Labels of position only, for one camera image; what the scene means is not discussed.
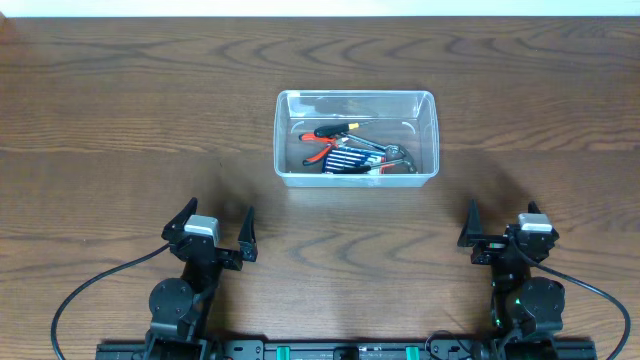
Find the transparent box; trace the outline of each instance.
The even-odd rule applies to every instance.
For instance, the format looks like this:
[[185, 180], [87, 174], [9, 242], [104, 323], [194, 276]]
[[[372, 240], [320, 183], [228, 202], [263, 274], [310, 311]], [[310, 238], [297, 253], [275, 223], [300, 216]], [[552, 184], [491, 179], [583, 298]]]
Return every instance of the transparent box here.
[[[372, 120], [349, 133], [382, 145], [404, 146], [414, 159], [416, 174], [403, 173], [403, 166], [380, 175], [324, 174], [322, 162], [302, 164], [324, 145], [302, 142], [300, 135], [324, 125]], [[347, 145], [370, 149], [352, 141]], [[276, 173], [287, 186], [421, 187], [439, 168], [435, 101], [428, 91], [285, 90], [278, 96], [273, 149]]]

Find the white backdrop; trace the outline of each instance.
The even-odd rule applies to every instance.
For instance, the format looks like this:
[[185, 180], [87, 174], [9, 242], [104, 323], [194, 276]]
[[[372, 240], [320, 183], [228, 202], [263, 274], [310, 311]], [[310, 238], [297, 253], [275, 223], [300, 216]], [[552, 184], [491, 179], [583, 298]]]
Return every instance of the white backdrop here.
[[7, 17], [615, 16], [640, 15], [640, 0], [0, 0], [0, 11]]

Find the screwdriver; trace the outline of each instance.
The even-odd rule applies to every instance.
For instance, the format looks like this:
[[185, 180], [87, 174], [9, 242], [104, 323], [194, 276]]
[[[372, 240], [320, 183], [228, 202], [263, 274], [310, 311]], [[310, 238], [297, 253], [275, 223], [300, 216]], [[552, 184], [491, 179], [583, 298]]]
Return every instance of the screwdriver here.
[[372, 121], [365, 121], [361, 123], [344, 123], [338, 125], [320, 126], [313, 131], [313, 134], [317, 137], [329, 137], [336, 134], [348, 132], [349, 130], [357, 129], [362, 125], [366, 125]]

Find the pliers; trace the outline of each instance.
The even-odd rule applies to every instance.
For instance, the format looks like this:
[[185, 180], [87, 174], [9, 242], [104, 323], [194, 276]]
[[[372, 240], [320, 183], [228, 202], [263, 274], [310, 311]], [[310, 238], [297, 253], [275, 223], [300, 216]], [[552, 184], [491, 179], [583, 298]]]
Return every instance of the pliers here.
[[318, 137], [315, 136], [313, 133], [307, 133], [307, 134], [302, 134], [300, 135], [300, 140], [302, 141], [314, 141], [314, 142], [320, 142], [320, 143], [325, 143], [327, 144], [327, 146], [318, 154], [304, 159], [302, 160], [302, 165], [304, 166], [310, 166], [313, 165], [315, 163], [317, 163], [318, 161], [324, 159], [327, 154], [329, 154], [329, 151], [331, 151], [331, 149], [337, 149], [341, 146], [344, 145], [344, 143], [348, 140], [348, 138], [343, 137], [343, 138], [334, 138], [334, 137]]

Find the wooden table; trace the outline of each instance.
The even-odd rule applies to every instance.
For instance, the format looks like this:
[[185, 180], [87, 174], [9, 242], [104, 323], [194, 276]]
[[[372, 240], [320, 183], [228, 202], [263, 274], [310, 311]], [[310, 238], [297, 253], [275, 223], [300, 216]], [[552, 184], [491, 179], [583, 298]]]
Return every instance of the wooden table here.
[[[489, 268], [456, 248], [470, 198], [494, 233], [535, 199], [561, 234], [545, 264], [640, 320], [638, 19], [10, 19], [2, 32], [2, 359], [51, 359], [60, 302], [163, 245], [192, 196], [225, 244], [256, 208], [258, 262], [223, 275], [214, 330], [487, 330]], [[284, 89], [431, 91], [440, 173], [421, 189], [286, 188], [272, 156]], [[182, 266], [165, 253], [78, 296], [59, 328], [68, 358], [142, 339], [149, 292]], [[566, 290], [562, 335], [604, 357], [620, 313]], [[639, 354], [634, 332], [620, 358]]]

